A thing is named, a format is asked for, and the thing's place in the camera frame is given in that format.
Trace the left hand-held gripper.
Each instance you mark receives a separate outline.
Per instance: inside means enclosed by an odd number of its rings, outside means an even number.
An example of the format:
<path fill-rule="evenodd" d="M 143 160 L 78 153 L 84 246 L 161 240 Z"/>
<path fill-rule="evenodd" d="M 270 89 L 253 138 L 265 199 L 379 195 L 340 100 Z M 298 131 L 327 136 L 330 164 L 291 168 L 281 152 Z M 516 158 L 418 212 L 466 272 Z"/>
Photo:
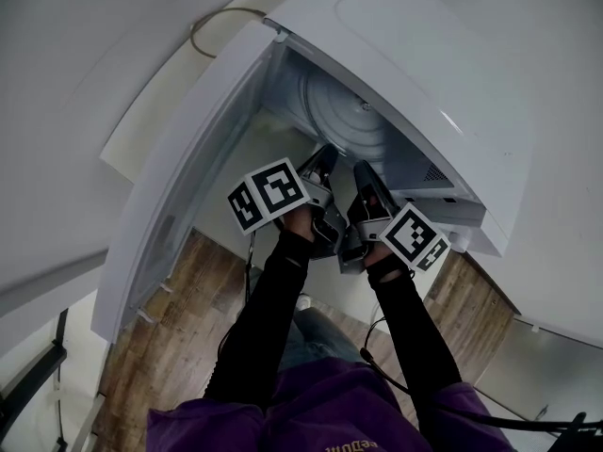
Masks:
<path fill-rule="evenodd" d="M 285 157 L 246 174 L 227 196 L 240 231 L 251 234 L 306 204 L 315 237 L 312 256 L 337 255 L 347 227 L 329 184 L 338 156 L 336 147 L 326 144 L 298 169 Z"/>

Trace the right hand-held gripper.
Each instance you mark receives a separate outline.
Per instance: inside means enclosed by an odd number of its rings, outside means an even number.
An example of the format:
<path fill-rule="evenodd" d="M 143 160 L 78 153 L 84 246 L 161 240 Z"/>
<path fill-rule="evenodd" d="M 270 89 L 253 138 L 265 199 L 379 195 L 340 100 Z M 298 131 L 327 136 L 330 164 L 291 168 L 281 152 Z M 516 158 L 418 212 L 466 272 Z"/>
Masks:
<path fill-rule="evenodd" d="M 357 162 L 353 173 L 358 194 L 347 212 L 350 226 L 338 253 L 343 274 L 361 274 L 364 259 L 377 242 L 422 273 L 446 256 L 448 239 L 415 206 L 407 202 L 394 214 L 389 189 L 367 161 Z"/>

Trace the round glass turntable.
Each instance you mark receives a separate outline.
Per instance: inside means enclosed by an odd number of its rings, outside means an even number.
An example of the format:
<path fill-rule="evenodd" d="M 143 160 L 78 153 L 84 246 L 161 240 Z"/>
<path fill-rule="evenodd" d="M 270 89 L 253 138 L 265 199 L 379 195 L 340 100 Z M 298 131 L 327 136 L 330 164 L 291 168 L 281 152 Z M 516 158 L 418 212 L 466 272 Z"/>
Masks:
<path fill-rule="evenodd" d="M 306 74 L 301 95 L 308 120 L 324 140 L 345 156 L 384 160 L 389 123 L 370 104 L 318 71 Z"/>

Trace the person's right forearm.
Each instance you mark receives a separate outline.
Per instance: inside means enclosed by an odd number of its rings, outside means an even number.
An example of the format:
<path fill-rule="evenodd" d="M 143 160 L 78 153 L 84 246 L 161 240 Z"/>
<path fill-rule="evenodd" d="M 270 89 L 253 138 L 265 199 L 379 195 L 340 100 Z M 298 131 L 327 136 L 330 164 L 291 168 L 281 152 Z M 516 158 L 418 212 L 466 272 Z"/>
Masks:
<path fill-rule="evenodd" d="M 402 375 L 417 410 L 442 389 L 462 381 L 448 346 L 416 291 L 411 271 L 383 243 L 364 258 Z"/>

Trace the person's left forearm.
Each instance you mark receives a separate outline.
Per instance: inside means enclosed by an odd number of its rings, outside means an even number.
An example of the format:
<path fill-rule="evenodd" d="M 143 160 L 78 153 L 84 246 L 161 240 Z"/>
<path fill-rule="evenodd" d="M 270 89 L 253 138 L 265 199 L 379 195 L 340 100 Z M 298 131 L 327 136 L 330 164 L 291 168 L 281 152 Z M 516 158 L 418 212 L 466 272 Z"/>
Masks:
<path fill-rule="evenodd" d="M 223 342 L 205 399 L 268 406 L 314 239 L 309 206 L 284 215 L 277 244 Z"/>

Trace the white microwave oven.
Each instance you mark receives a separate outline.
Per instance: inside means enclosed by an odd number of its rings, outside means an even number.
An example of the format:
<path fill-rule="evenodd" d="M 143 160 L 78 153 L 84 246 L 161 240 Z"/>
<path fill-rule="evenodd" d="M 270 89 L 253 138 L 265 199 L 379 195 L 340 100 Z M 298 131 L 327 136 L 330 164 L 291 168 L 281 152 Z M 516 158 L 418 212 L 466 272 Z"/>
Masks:
<path fill-rule="evenodd" d="M 492 46 L 441 0 L 285 0 L 287 43 L 389 123 L 370 162 L 468 250 L 502 256 L 526 188 L 532 112 Z"/>

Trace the person's left leg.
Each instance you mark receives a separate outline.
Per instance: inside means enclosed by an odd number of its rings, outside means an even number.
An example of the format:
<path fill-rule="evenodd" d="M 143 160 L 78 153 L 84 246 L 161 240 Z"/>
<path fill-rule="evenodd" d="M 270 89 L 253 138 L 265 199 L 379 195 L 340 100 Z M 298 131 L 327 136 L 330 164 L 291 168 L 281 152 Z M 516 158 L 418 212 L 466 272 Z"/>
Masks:
<path fill-rule="evenodd" d="M 351 363 L 363 360 L 358 347 L 327 315 L 316 308 L 296 310 L 278 371 L 324 358 Z"/>

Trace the white microwave door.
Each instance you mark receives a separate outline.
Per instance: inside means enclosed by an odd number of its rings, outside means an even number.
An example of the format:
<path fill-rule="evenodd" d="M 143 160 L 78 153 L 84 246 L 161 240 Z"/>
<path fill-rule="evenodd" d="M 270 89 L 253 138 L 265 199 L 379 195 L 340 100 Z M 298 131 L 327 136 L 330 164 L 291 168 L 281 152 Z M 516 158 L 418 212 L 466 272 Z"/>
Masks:
<path fill-rule="evenodd" d="M 259 109 L 276 38 L 275 29 L 258 22 L 240 30 L 149 153 L 97 289 L 91 329 L 109 343 L 171 274 L 206 194 Z"/>

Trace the person's purple sweatshirt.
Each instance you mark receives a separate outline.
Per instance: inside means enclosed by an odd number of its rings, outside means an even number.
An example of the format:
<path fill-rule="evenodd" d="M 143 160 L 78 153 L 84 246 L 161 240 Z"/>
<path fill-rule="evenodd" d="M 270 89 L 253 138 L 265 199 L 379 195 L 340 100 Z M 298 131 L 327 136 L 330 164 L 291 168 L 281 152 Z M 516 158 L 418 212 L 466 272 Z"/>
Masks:
<path fill-rule="evenodd" d="M 513 452 L 497 428 L 437 409 L 419 421 L 367 365 L 327 358 L 282 372 L 265 412 L 209 399 L 150 411 L 146 452 Z"/>

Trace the frosted glass door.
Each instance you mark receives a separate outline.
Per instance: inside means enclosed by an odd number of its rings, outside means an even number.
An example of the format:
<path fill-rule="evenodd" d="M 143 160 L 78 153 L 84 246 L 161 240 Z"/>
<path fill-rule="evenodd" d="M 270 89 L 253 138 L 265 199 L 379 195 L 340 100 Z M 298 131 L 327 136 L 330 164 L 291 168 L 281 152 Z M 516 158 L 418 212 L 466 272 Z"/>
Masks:
<path fill-rule="evenodd" d="M 529 420 L 603 420 L 603 349 L 514 320 L 476 386 Z"/>

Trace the black framed window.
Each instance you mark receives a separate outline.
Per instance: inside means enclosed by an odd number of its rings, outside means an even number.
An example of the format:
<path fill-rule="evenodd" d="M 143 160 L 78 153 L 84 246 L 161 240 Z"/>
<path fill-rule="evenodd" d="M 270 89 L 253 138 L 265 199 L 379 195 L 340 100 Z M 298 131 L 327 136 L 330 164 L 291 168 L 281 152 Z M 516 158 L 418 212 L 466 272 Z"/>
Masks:
<path fill-rule="evenodd" d="M 0 452 L 83 452 L 102 399 L 108 343 L 90 329 L 94 292 L 0 357 Z"/>

